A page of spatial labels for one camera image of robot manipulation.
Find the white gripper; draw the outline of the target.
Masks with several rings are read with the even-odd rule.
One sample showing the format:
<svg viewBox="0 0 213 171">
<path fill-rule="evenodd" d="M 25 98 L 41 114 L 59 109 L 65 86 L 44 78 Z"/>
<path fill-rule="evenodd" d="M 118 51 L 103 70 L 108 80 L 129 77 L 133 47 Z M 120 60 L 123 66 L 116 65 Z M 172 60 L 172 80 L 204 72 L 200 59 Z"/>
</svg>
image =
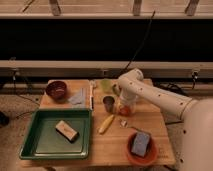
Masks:
<svg viewBox="0 0 213 171">
<path fill-rule="evenodd" d="M 124 106 L 128 106 L 130 108 L 131 114 L 129 116 L 132 116 L 135 113 L 136 95 L 134 93 L 127 90 L 121 90 L 117 104 L 118 114 L 120 109 Z"/>
</svg>

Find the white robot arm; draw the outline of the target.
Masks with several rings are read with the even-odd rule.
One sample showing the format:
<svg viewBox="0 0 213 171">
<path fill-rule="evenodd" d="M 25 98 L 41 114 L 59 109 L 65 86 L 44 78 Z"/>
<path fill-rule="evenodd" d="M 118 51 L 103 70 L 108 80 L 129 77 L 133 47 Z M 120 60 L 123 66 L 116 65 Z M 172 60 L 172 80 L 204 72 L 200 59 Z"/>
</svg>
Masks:
<svg viewBox="0 0 213 171">
<path fill-rule="evenodd" d="M 117 82 L 122 102 L 140 96 L 184 121 L 179 171 L 213 171 L 213 98 L 196 100 L 147 85 L 139 69 L 122 74 Z"/>
</svg>

